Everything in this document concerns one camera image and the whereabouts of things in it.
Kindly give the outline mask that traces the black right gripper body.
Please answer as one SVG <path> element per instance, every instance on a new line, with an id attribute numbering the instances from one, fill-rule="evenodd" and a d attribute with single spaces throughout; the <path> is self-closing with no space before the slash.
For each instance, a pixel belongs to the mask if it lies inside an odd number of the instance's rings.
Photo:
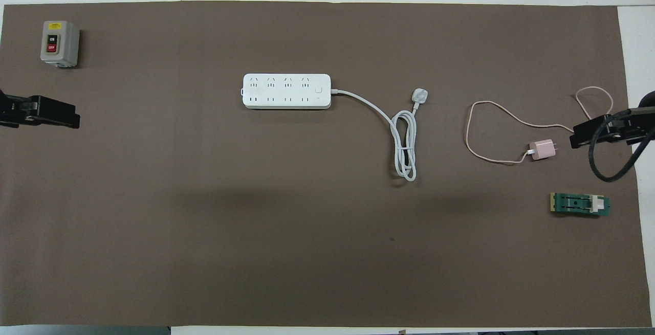
<path id="1" fill-rule="evenodd" d="M 654 92 L 645 95 L 639 106 L 613 114 L 610 122 L 610 143 L 626 142 L 627 145 L 637 144 L 646 139 L 654 125 Z"/>

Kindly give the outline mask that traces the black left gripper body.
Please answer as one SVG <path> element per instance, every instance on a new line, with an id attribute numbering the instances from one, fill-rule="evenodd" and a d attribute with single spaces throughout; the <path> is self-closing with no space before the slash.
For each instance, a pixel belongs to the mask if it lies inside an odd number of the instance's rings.
<path id="1" fill-rule="evenodd" d="M 39 121 L 30 118 L 36 102 L 30 98 L 11 96 L 1 90 L 1 126 L 19 128 L 20 125 L 38 126 Z"/>

